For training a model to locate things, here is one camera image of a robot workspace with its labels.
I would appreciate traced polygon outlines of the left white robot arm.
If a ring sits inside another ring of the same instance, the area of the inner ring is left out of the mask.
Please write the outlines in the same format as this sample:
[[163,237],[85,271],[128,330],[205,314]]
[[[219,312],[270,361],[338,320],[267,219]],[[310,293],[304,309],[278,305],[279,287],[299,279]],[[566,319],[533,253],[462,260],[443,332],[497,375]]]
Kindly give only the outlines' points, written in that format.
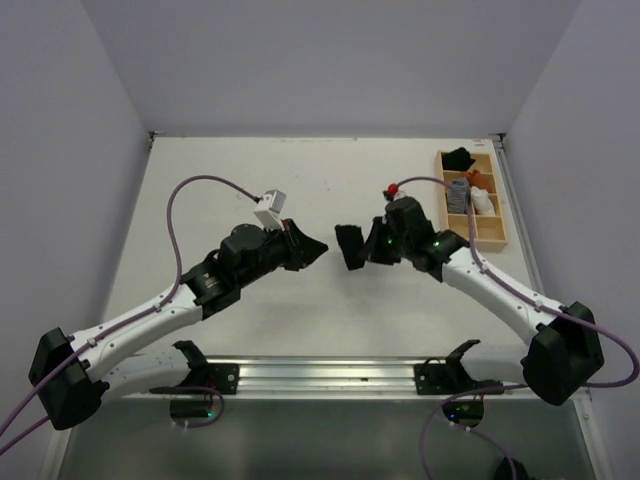
[[271,272],[303,270],[327,250],[291,219],[272,231],[238,225],[170,288],[126,314],[70,335],[48,331],[28,374],[47,419],[66,430],[135,388],[203,389],[206,359],[193,342],[178,341],[161,354],[144,355],[142,349],[225,310],[239,301],[243,288]]

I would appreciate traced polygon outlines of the black underwear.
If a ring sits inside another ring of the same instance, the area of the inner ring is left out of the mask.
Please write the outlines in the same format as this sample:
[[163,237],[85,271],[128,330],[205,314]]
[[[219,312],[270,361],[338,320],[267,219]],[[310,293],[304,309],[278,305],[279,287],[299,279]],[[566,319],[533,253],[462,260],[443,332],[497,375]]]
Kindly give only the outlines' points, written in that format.
[[366,260],[361,256],[361,250],[364,247],[361,227],[336,225],[334,231],[347,269],[354,271],[363,268]]

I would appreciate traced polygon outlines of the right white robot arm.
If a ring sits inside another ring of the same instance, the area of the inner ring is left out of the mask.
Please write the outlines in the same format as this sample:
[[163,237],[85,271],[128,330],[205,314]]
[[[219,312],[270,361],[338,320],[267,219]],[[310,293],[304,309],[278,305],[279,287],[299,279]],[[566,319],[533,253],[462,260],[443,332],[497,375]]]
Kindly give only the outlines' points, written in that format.
[[403,260],[474,299],[503,321],[518,345],[482,345],[468,340],[442,365],[425,366],[425,377],[445,384],[445,392],[522,384],[551,405],[564,403],[604,364],[592,312],[546,298],[514,281],[475,253],[452,230],[436,231],[412,197],[388,203],[373,219],[360,257],[394,265]]

